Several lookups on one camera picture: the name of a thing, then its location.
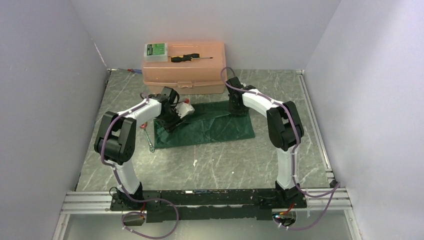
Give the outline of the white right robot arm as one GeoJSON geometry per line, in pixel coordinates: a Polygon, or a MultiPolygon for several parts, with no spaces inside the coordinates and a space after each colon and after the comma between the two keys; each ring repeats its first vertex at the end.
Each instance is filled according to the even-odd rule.
{"type": "Polygon", "coordinates": [[[296,196],[301,196],[297,184],[297,150],[304,136],[304,128],[297,107],[292,101],[275,100],[248,85],[243,86],[238,77],[224,82],[228,90],[229,110],[241,115],[255,110],[266,118],[268,137],[277,153],[276,203],[289,207],[296,196]]]}

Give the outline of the green cloth napkin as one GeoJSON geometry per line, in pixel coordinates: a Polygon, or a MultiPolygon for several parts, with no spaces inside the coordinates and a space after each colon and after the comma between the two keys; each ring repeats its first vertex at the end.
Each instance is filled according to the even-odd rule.
{"type": "Polygon", "coordinates": [[[154,120],[154,146],[157,149],[185,147],[252,139],[255,137],[251,117],[233,115],[228,101],[195,103],[194,113],[168,132],[154,120]]]}

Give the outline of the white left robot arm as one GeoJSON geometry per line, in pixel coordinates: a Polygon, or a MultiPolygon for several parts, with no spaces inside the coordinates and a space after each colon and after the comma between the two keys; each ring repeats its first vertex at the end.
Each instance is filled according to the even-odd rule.
{"type": "Polygon", "coordinates": [[[170,87],[161,93],[143,96],[140,103],[119,112],[107,111],[101,118],[94,142],[100,161],[111,168],[117,182],[117,192],[124,195],[124,204],[131,210],[145,202],[143,185],[135,173],[132,157],[136,149],[136,131],[150,120],[157,120],[171,132],[195,112],[170,87]]]}

